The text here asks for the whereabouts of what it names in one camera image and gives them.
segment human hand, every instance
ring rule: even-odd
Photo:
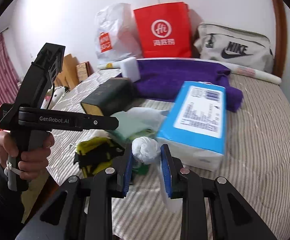
[[[43,148],[38,148],[30,152],[22,152],[18,167],[22,170],[21,179],[32,180],[38,177],[41,170],[48,166],[47,157],[50,155],[50,147],[55,144],[55,139],[51,133],[43,142]],[[8,155],[12,157],[18,156],[18,148],[16,142],[5,131],[0,131],[0,165],[6,168]]]

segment bed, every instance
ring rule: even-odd
[[[120,70],[103,70],[66,94],[55,110],[83,112],[80,101]],[[277,239],[290,237],[290,105],[278,85],[231,74],[231,86],[243,91],[237,113],[227,111],[226,158],[215,172],[189,168],[204,178],[226,177],[256,210]],[[137,100],[135,106],[169,110],[170,102]],[[73,165],[75,144],[105,131],[54,130],[56,144],[47,167],[61,185],[70,175],[82,174]],[[209,239],[212,239],[206,201]],[[163,205],[155,169],[138,176],[124,199],[112,200],[113,233],[122,239],[179,239],[181,211],[171,213]]]

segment purple towel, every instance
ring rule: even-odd
[[[141,79],[134,83],[138,97],[174,102],[184,81],[210,82],[226,88],[226,109],[236,112],[243,93],[229,85],[230,69],[219,63],[184,59],[138,60]]]

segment nike swoosh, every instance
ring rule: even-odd
[[[227,54],[225,52],[225,49],[223,49],[222,51],[222,58],[228,59],[228,58],[234,58],[234,57],[242,57],[242,56],[249,56],[249,55],[253,55],[253,54]]]

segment white circle logo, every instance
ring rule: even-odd
[[[172,32],[172,27],[168,21],[157,20],[152,23],[152,33],[158,38],[166,38]]]

